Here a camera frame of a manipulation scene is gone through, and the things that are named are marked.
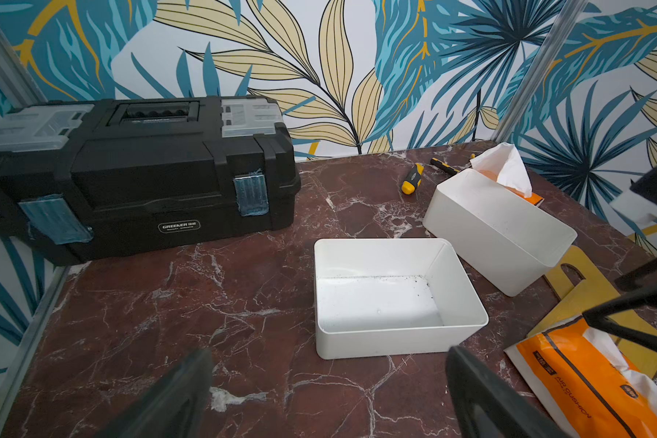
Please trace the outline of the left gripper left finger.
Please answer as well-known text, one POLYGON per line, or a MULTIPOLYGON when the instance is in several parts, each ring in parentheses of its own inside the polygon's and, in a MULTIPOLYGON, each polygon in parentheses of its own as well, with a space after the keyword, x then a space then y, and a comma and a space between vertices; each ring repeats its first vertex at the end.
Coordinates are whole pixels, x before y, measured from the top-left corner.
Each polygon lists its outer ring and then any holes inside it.
POLYGON ((96 436, 199 436, 213 377, 212 352, 208 349, 192 352, 96 436))

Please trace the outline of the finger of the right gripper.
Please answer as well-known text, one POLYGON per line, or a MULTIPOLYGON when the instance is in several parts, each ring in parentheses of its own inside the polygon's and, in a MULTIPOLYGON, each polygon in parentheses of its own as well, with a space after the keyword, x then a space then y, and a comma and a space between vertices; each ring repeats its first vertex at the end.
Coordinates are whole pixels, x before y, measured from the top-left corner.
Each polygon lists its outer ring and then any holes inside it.
POLYGON ((640 288, 640 281, 657 271, 657 257, 650 262, 639 266, 635 270, 618 277, 615 280, 616 287, 625 292, 631 292, 640 288))
POLYGON ((591 328, 657 353, 657 335, 650 328, 644 327, 644 320, 636 312, 638 308, 657 311, 657 285, 584 310, 582 317, 591 328))

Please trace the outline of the yellow wooden lid top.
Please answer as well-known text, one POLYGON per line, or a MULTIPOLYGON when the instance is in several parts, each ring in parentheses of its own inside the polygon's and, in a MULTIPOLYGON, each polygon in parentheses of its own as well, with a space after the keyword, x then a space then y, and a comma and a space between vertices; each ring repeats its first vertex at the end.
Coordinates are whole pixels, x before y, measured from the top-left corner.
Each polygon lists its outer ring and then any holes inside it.
POLYGON ((584 280, 596 281, 603 278, 602 272, 577 246, 571 246, 560 262, 544 276, 559 300, 584 280))

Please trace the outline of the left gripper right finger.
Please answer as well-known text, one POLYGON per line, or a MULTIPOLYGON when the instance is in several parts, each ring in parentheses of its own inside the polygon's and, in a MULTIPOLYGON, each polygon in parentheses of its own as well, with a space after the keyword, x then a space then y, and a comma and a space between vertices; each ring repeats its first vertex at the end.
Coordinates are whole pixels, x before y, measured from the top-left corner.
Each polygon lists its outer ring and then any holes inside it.
POLYGON ((463 437, 567 435, 463 347, 450 348, 445 375, 463 437))

